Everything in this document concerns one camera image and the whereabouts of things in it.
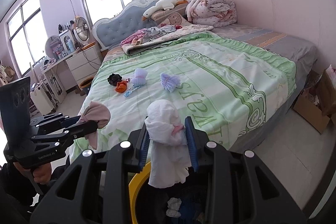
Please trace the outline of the person's left hand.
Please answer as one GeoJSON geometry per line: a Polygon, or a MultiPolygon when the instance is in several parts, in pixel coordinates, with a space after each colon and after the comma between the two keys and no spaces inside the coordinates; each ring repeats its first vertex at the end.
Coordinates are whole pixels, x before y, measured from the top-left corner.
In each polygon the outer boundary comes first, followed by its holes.
{"type": "Polygon", "coordinates": [[[50,163],[39,166],[33,172],[30,169],[24,169],[18,162],[15,162],[14,166],[25,177],[32,174],[34,182],[38,184],[47,184],[51,179],[52,166],[50,163]]]}

